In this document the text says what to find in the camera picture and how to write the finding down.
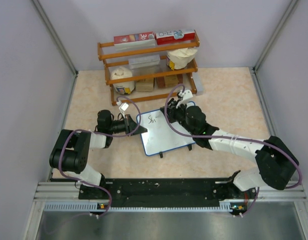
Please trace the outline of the blue framed whiteboard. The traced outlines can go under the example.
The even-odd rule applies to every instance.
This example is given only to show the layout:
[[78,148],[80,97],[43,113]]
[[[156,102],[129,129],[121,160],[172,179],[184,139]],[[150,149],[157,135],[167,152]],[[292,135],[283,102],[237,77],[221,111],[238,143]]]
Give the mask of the blue framed whiteboard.
[[158,155],[159,152],[180,146],[195,144],[190,137],[174,132],[166,119],[154,119],[156,115],[163,115],[160,109],[143,112],[136,116],[136,122],[147,129],[141,134],[141,141],[146,156]]

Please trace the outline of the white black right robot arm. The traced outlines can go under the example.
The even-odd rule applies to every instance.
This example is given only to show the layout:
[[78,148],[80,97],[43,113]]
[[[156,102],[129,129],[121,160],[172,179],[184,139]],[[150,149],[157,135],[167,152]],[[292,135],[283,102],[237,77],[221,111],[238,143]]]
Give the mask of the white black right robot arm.
[[207,123],[201,108],[182,104],[180,100],[171,99],[160,108],[167,124],[178,123],[186,130],[184,137],[191,138],[202,147],[212,151],[221,151],[246,158],[256,163],[256,167],[238,171],[231,177],[227,192],[238,198],[246,190],[269,186],[284,190],[296,171],[299,162],[284,142],[270,136],[265,140],[253,140],[236,136]]

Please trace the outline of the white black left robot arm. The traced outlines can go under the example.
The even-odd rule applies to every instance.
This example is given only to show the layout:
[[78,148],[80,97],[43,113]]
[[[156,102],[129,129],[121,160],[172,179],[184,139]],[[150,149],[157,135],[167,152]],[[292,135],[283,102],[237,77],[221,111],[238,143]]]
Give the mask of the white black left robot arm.
[[79,178],[91,183],[90,193],[96,198],[106,195],[105,177],[87,164],[90,149],[107,149],[113,141],[112,134],[125,133],[131,136],[146,133],[145,127],[137,125],[132,117],[119,114],[115,120],[109,110],[98,112],[97,125],[94,132],[83,131],[73,133],[63,129],[50,155],[49,164],[52,168],[59,168],[70,177]]

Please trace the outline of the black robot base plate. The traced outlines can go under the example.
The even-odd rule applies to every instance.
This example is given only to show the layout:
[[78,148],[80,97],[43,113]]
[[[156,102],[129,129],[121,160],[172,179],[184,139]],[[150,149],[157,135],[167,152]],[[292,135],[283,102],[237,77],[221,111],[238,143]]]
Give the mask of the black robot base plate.
[[239,190],[227,178],[108,178],[104,189],[82,185],[80,200],[108,200],[112,207],[217,207],[223,200],[246,203],[255,189]]

